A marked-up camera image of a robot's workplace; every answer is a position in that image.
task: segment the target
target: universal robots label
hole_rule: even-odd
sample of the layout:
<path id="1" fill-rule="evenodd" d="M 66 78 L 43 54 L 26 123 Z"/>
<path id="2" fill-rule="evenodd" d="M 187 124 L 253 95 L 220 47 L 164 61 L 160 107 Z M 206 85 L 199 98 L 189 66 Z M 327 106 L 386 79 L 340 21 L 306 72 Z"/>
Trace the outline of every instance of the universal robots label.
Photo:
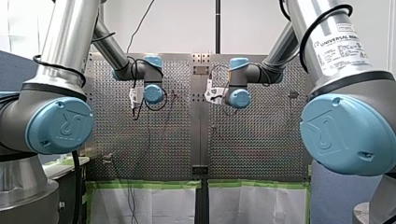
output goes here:
<path id="1" fill-rule="evenodd" d="M 349 64 L 370 64 L 353 27 L 343 31 L 314 42 L 314 50 L 324 75 L 335 75 L 338 68 Z"/>

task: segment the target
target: white wall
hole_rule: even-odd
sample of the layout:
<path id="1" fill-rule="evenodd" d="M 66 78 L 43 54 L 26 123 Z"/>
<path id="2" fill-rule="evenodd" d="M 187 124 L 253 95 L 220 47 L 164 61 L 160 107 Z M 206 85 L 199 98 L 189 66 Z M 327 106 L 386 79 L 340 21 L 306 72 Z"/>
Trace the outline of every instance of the white wall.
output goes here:
<path id="1" fill-rule="evenodd" d="M 388 69 L 390 1 L 346 0 L 375 67 Z M 105 23 L 127 48 L 150 0 L 109 0 Z M 268 54 L 286 19 L 276 0 L 222 0 L 221 53 Z M 215 0 L 157 0 L 134 40 L 133 52 L 213 52 Z"/>
<path id="2" fill-rule="evenodd" d="M 108 0 L 105 23 L 126 50 L 151 0 Z M 395 0 L 345 0 L 370 60 L 394 69 Z M 0 0 L 0 50 L 32 58 L 41 52 L 50 0 Z M 286 24 L 276 0 L 222 0 L 221 53 L 268 54 Z M 157 0 L 135 36 L 133 52 L 213 52 L 215 0 Z"/>
<path id="3" fill-rule="evenodd" d="M 0 0 L 0 50 L 25 58 L 39 54 L 52 8 L 50 0 Z"/>
<path id="4" fill-rule="evenodd" d="M 108 0 L 105 23 L 123 49 L 150 0 Z M 134 38 L 133 52 L 208 52 L 214 48 L 213 0 L 157 0 Z"/>

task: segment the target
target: white cloth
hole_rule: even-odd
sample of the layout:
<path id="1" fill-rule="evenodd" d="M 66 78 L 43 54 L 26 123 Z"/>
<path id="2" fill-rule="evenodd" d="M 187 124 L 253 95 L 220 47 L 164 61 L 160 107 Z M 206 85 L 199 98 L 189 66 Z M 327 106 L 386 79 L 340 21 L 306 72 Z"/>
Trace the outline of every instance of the white cloth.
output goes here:
<path id="1" fill-rule="evenodd" d="M 132 209 L 139 224 L 193 224 L 196 189 L 135 189 Z M 128 189 L 94 189 L 90 224 L 135 224 Z"/>
<path id="2" fill-rule="evenodd" d="M 210 188 L 210 224 L 305 224 L 308 189 Z"/>

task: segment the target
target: blue joint cap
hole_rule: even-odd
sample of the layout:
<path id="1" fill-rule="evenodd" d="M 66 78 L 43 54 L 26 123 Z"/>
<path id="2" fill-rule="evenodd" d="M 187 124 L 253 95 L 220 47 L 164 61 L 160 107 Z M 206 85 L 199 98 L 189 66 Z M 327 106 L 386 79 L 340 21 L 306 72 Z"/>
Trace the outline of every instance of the blue joint cap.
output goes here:
<path id="1" fill-rule="evenodd" d="M 230 60 L 230 70 L 236 70 L 249 64 L 247 58 L 233 58 Z"/>
<path id="2" fill-rule="evenodd" d="M 230 105 L 232 107 L 243 109 L 250 105 L 251 96 L 247 90 L 239 89 L 233 91 L 230 95 Z"/>
<path id="3" fill-rule="evenodd" d="M 121 81 L 121 79 L 117 76 L 116 71 L 114 71 L 114 69 L 111 70 L 111 75 L 113 75 L 113 78 L 116 79 L 117 81 Z"/>
<path id="4" fill-rule="evenodd" d="M 145 88 L 143 96 L 147 103 L 151 105 L 158 104 L 163 100 L 163 89 L 158 85 L 150 84 Z"/>
<path id="5" fill-rule="evenodd" d="M 38 154 L 65 154 L 81 147 L 92 132 L 90 107 L 75 97 L 43 105 L 30 119 L 25 141 Z"/>
<path id="6" fill-rule="evenodd" d="M 163 59 L 158 55 L 146 55 L 143 59 L 158 68 L 163 67 Z"/>
<path id="7" fill-rule="evenodd" d="M 396 135 L 370 105 L 343 94 L 324 94 L 305 107 L 300 131 L 306 149 L 341 175 L 382 175 L 396 165 Z"/>

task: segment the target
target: perforated metal panel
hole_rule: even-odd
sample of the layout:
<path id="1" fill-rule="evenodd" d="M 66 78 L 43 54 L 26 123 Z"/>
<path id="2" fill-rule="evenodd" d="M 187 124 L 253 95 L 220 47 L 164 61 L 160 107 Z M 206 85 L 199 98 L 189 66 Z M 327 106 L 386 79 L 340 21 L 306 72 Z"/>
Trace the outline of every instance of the perforated metal panel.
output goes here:
<path id="1" fill-rule="evenodd" d="M 185 180 L 192 178 L 193 165 L 208 165 L 209 178 L 308 180 L 311 159 L 299 132 L 307 84 L 304 70 L 291 63 L 282 83 L 249 85 L 251 106 L 234 113 L 228 106 L 203 102 L 207 75 L 192 71 L 198 63 L 228 66 L 235 56 L 206 54 L 205 62 L 198 62 L 196 55 L 162 55 L 163 86 L 175 94 L 168 92 L 163 110 L 148 112 L 143 107 L 134 121 L 128 96 L 133 83 L 115 81 L 110 66 L 93 54 L 87 69 L 95 115 L 92 143 L 86 148 L 93 158 L 88 178 Z M 264 59 L 248 57 L 252 62 Z M 216 70 L 214 81 L 225 85 L 226 69 Z M 299 96 L 290 98 L 295 92 Z M 112 160 L 104 161 L 110 154 Z"/>
<path id="2" fill-rule="evenodd" d="M 158 112 L 143 106 L 139 120 L 133 120 L 128 96 L 133 82 L 114 80 L 109 64 L 100 55 L 92 55 L 88 71 L 93 78 L 95 127 L 89 179 L 191 178 L 191 56 L 162 57 L 163 87 L 172 90 L 167 93 L 167 105 Z M 110 160 L 104 160 L 110 154 Z"/>
<path id="3" fill-rule="evenodd" d="M 218 56 L 211 61 L 227 65 L 228 59 Z M 224 86 L 227 76 L 226 69 L 216 70 L 215 85 Z M 249 108 L 209 107 L 209 178 L 307 180 L 310 159 L 299 131 L 305 77 L 300 65 L 291 63 L 280 84 L 248 86 Z M 290 92 L 299 96 L 290 98 Z"/>

